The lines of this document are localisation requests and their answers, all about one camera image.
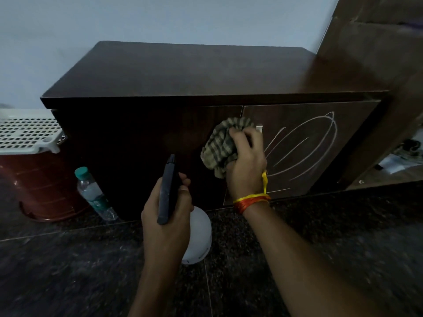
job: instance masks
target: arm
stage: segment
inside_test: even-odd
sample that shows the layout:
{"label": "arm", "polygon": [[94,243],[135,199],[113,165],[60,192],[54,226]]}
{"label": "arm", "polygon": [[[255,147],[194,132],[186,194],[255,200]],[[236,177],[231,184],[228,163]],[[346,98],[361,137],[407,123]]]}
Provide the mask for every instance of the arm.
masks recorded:
{"label": "arm", "polygon": [[[238,160],[228,165],[228,188],[233,199],[263,191],[266,169],[262,134],[252,128],[230,130]],[[251,138],[252,147],[246,135]],[[269,206],[257,202],[243,216],[253,229],[279,292],[294,317],[380,316],[380,311],[343,281]]]}
{"label": "arm", "polygon": [[157,181],[141,213],[144,267],[137,294],[128,317],[163,316],[173,294],[179,266],[189,243],[190,212],[194,209],[188,191],[190,180],[179,174],[184,186],[166,225],[157,224],[161,178]]}

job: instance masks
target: green cloth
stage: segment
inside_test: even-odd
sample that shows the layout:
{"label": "green cloth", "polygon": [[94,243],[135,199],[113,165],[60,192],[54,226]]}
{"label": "green cloth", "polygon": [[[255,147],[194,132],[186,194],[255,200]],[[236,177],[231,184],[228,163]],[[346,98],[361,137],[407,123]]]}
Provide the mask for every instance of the green cloth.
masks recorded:
{"label": "green cloth", "polygon": [[236,146],[229,135],[229,128],[242,130],[245,127],[254,127],[248,118],[228,118],[216,126],[206,145],[201,151],[201,160],[204,165],[214,170],[217,178],[225,178],[226,165],[238,158]]}

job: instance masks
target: laundry basket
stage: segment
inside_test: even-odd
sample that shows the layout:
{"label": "laundry basket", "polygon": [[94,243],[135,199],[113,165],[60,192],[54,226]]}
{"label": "laundry basket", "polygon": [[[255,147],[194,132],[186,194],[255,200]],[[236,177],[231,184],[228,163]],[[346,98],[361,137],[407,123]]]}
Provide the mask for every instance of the laundry basket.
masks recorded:
{"label": "laundry basket", "polygon": [[76,189],[79,166],[50,110],[0,109],[0,173],[15,187],[24,215],[59,221],[89,208]]}

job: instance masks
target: forearm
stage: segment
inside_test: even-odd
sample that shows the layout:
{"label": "forearm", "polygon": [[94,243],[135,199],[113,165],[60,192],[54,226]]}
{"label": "forearm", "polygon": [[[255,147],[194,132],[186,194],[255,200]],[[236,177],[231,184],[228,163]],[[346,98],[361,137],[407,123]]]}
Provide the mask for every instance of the forearm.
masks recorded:
{"label": "forearm", "polygon": [[137,294],[128,317],[164,316],[172,298],[177,269],[158,271],[157,267],[144,267]]}
{"label": "forearm", "polygon": [[244,212],[273,278],[294,317],[375,316],[378,310],[349,286],[267,203]]}

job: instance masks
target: teal bottle cap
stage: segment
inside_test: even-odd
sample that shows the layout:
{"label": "teal bottle cap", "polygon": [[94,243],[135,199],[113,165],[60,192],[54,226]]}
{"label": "teal bottle cap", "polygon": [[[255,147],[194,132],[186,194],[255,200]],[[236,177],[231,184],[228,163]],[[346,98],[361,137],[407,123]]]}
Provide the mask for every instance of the teal bottle cap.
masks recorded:
{"label": "teal bottle cap", "polygon": [[88,179],[88,177],[90,176],[90,173],[88,172],[87,167],[79,167],[78,169],[75,170],[75,176],[79,180],[85,180],[85,179]]}

